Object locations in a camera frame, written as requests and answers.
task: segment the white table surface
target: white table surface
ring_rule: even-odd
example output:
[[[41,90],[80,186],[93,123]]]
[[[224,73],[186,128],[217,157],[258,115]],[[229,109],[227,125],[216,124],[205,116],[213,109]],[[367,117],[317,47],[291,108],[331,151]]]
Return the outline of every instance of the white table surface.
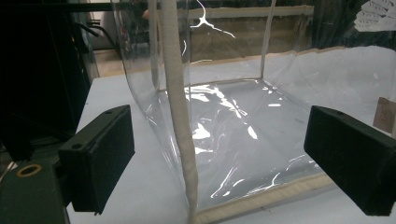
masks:
[[[185,223],[184,192],[165,162],[161,145],[137,107],[125,76],[93,81],[78,129],[102,112],[130,105],[134,125],[135,155],[110,196],[101,216],[74,212],[67,207],[72,224]],[[396,215],[367,217],[336,186],[321,189],[221,223],[396,223]]]

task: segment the black rectangular block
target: black rectangular block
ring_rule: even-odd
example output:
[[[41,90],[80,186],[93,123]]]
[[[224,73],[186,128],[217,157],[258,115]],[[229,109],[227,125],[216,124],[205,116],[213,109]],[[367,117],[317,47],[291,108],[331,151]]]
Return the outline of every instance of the black rectangular block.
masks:
[[[134,155],[128,105],[107,110],[59,149],[78,212],[102,213],[111,192]]]
[[[366,215],[390,214],[395,139],[340,111],[312,106],[304,149]]]

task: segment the transparent plastic sheet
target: transparent plastic sheet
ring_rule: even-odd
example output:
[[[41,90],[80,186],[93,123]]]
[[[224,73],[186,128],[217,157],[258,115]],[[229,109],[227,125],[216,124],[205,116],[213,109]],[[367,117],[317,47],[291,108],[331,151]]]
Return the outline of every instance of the transparent plastic sheet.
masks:
[[[311,105],[341,110],[372,125],[378,98],[395,100],[395,34],[357,28],[366,2],[177,2],[199,215],[323,174],[303,148]],[[182,191],[163,71],[162,6],[153,5],[158,8],[150,14],[151,70],[127,72],[127,79]],[[126,70],[133,70],[128,67],[132,58],[123,59]]]
[[[162,98],[166,92],[166,78],[163,62],[163,40],[161,36],[162,25],[160,17],[162,13],[161,4],[156,1],[130,1],[112,0],[114,16],[118,29],[118,44],[125,69],[126,79],[130,90],[140,110],[146,117],[149,125],[156,133],[158,140],[163,146],[161,153],[166,159],[170,169],[173,170],[175,178],[180,183],[180,192],[184,190],[184,179],[180,165],[180,153],[177,147],[174,127],[172,124],[170,106],[163,106]],[[148,20],[142,15],[149,11]],[[179,16],[179,39],[182,62],[185,74],[185,86],[189,86],[189,54],[187,42],[189,39],[186,27],[187,9],[186,5],[178,5]],[[189,213],[188,203],[186,210],[180,211],[181,216]]]

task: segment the black plastic housing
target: black plastic housing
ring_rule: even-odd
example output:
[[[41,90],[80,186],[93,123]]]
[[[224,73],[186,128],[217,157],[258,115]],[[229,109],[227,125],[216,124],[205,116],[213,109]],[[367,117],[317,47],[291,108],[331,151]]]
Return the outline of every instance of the black plastic housing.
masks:
[[[368,216],[389,216],[396,140],[340,111],[312,106],[304,149]]]
[[[107,110],[59,148],[77,212],[101,214],[134,155],[130,107]]]

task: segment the clear plastic bag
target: clear plastic bag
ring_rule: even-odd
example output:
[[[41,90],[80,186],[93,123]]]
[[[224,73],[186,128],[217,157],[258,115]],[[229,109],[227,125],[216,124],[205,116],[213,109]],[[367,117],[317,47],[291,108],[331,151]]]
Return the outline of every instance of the clear plastic bag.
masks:
[[[163,56],[169,2],[177,4],[174,58]],[[151,1],[146,54],[133,47],[140,31],[131,25],[139,17],[134,5],[114,3],[128,83],[187,191],[191,221],[216,221],[332,183],[304,152],[310,106],[372,125],[378,98],[396,97],[395,34],[361,31],[356,19],[365,2]],[[387,2],[390,13],[396,7]],[[174,131],[180,123],[170,109],[178,103],[169,103],[169,64],[179,64],[183,76],[186,102],[178,103],[189,111],[181,125],[191,129],[197,185],[187,186]]]

